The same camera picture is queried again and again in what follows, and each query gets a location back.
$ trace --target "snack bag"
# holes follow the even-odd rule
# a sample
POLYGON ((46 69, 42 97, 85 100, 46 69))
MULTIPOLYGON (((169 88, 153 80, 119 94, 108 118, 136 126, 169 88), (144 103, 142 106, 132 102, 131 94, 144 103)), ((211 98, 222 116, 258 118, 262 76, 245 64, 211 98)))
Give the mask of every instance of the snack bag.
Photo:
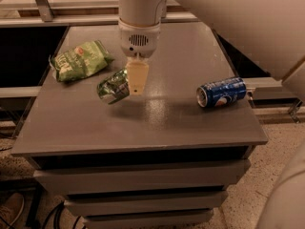
POLYGON ((113 104, 130 95, 127 70, 124 68, 97 85, 97 94, 104 103, 113 104))
POLYGON ((113 62, 113 57, 98 40, 85 42, 67 52, 60 53, 50 61, 55 69, 54 78, 69 82, 87 78, 113 62))

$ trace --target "speckled floor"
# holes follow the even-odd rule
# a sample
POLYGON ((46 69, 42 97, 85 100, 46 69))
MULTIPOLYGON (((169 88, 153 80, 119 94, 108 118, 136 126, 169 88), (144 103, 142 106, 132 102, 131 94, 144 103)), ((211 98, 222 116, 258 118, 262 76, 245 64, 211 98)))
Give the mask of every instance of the speckled floor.
MULTIPOLYGON (((295 124, 287 114, 261 114, 259 119, 262 128, 269 137, 264 146, 257 146, 250 157, 252 163, 247 174, 228 189, 229 197, 219 209, 214 210, 214 216, 209 223, 198 225, 166 226, 159 229, 195 228, 195 229, 252 229, 258 221, 264 203, 275 184, 275 181, 295 149, 304 141, 305 114, 300 115, 302 123, 295 124)), ((7 130, 11 122, 1 123, 0 129, 7 130)), ((0 139, 0 180, 31 177, 33 169, 23 158, 10 155, 10 147, 14 140, 0 139)), ((22 217, 16 222, 15 228, 23 228, 31 205, 33 191, 22 192, 26 199, 22 217)), ((0 193, 3 202, 8 193, 0 193)), ((49 211, 63 199, 44 193, 40 201, 37 219, 43 223, 49 211)), ((61 225, 64 229, 72 228, 76 217, 64 210, 61 225)), ((53 228, 52 222, 47 229, 53 228)), ((82 228, 81 220, 77 228, 82 228)))

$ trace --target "can lid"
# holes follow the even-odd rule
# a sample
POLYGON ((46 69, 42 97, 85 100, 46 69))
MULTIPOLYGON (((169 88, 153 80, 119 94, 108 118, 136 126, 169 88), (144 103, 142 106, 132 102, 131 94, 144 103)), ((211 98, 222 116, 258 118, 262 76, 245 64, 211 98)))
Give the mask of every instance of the can lid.
POLYGON ((207 93, 201 87, 197 89, 197 102, 201 107, 206 107, 208 104, 207 93))

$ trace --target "blue soda can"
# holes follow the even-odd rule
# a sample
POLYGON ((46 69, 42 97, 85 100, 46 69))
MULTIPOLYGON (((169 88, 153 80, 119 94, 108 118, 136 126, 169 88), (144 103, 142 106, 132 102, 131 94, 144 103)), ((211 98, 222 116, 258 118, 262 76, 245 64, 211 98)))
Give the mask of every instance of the blue soda can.
POLYGON ((246 92, 246 85, 242 78, 233 77, 199 87, 197 101, 201 107, 221 106, 244 98, 246 92))

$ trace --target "gray cabinet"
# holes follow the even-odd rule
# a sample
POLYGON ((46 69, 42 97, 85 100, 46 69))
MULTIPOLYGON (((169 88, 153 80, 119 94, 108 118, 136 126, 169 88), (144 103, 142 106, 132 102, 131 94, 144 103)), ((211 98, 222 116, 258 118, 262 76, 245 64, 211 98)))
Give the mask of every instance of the gray cabinet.
POLYGON ((126 62, 117 26, 70 28, 61 51, 96 39, 115 60, 71 84, 49 73, 12 154, 89 229, 209 220, 267 142, 246 99, 196 103, 198 86, 233 76, 214 34, 202 23, 162 25, 144 94, 111 106, 96 86, 126 62))

